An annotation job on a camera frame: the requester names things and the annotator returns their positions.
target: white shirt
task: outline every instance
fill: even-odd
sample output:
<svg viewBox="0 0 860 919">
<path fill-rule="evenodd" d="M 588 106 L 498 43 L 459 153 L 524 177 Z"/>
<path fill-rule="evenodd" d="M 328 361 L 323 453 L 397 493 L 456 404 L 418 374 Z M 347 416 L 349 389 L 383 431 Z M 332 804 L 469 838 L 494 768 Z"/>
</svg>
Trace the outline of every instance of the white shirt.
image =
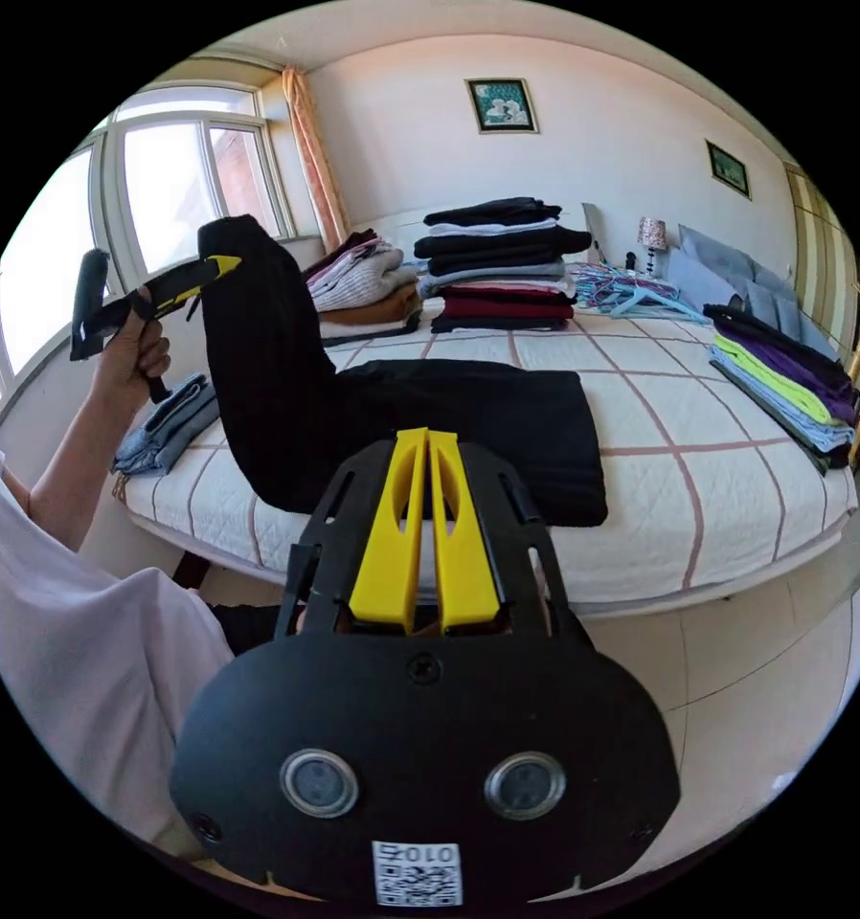
<svg viewBox="0 0 860 919">
<path fill-rule="evenodd" d="M 232 652 L 157 569 L 118 580 L 25 515 L 2 481 L 0 673 L 34 735 L 106 816 L 172 855 L 200 849 L 169 796 L 175 738 Z"/>
</svg>

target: framed picture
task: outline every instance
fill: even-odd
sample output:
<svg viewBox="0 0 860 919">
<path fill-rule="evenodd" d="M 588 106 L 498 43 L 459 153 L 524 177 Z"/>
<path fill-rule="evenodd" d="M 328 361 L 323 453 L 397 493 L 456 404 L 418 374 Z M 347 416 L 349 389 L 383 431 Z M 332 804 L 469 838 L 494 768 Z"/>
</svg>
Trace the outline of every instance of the framed picture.
<svg viewBox="0 0 860 919">
<path fill-rule="evenodd" d="M 708 154 L 711 156 L 711 175 L 719 182 L 729 185 L 752 200 L 746 167 L 717 144 L 712 144 L 711 141 L 705 141 L 705 143 L 708 145 Z"/>
<path fill-rule="evenodd" d="M 465 85 L 480 133 L 538 133 L 524 79 L 467 79 Z"/>
</svg>

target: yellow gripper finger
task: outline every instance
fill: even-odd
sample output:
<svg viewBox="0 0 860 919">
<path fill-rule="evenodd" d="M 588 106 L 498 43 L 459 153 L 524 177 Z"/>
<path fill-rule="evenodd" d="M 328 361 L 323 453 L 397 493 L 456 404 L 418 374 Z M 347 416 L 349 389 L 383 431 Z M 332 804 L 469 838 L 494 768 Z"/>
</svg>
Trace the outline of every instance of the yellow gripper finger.
<svg viewBox="0 0 860 919">
<path fill-rule="evenodd" d="M 361 622 L 414 629 L 418 594 L 420 530 L 427 429 L 399 431 L 389 471 L 351 594 L 351 612 Z M 401 530 L 401 514 L 408 516 Z"/>
<path fill-rule="evenodd" d="M 223 275 L 228 274 L 241 264 L 241 258 L 238 256 L 210 256 L 210 259 L 216 263 L 219 268 L 219 274 L 216 276 L 216 280 L 221 278 Z M 161 319 L 163 316 L 171 313 L 171 311 L 178 306 L 180 303 L 183 303 L 185 300 L 189 300 L 191 297 L 196 297 L 201 290 L 209 283 L 208 281 L 198 284 L 196 287 L 192 287 L 190 290 L 182 291 L 178 294 L 177 297 L 173 297 L 171 300 L 166 300 L 164 303 L 159 303 L 155 307 L 155 318 Z"/>
<path fill-rule="evenodd" d="M 500 609 L 478 515 L 454 434 L 429 433 L 433 538 L 441 629 L 491 622 Z M 455 524 L 446 522 L 449 505 Z"/>
</svg>

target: lamp shade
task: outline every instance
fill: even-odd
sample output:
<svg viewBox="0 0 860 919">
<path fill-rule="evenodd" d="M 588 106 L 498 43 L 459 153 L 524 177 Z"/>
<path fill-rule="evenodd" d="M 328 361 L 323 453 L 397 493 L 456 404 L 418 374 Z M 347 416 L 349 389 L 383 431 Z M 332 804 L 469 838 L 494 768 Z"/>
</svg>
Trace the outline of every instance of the lamp shade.
<svg viewBox="0 0 860 919">
<path fill-rule="evenodd" d="M 642 217 L 638 225 L 638 242 L 647 249 L 664 252 L 667 248 L 667 225 L 653 217 Z"/>
</svg>

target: mattress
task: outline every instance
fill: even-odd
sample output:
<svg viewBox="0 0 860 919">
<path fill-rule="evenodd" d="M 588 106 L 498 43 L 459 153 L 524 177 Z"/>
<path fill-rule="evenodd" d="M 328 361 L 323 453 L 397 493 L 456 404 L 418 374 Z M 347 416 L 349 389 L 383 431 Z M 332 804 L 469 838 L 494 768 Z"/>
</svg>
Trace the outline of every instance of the mattress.
<svg viewBox="0 0 860 919">
<path fill-rule="evenodd" d="M 783 571 L 790 559 L 833 543 L 857 507 L 850 470 L 821 476 L 781 427 L 711 367 L 712 328 L 579 309 L 562 332 L 435 336 L 429 326 L 436 312 L 429 301 L 415 332 L 328 354 L 339 370 L 376 359 L 460 359 L 578 374 L 600 439 L 609 515 L 601 527 L 552 529 L 577 606 L 758 581 L 759 572 Z M 268 580 L 282 580 L 307 520 L 258 499 L 220 422 L 167 476 L 130 479 L 116 493 L 137 523 L 181 534 L 183 545 L 209 547 L 209 557 L 241 560 Z M 421 588 L 432 590 L 433 581 L 425 524 Z"/>
</svg>

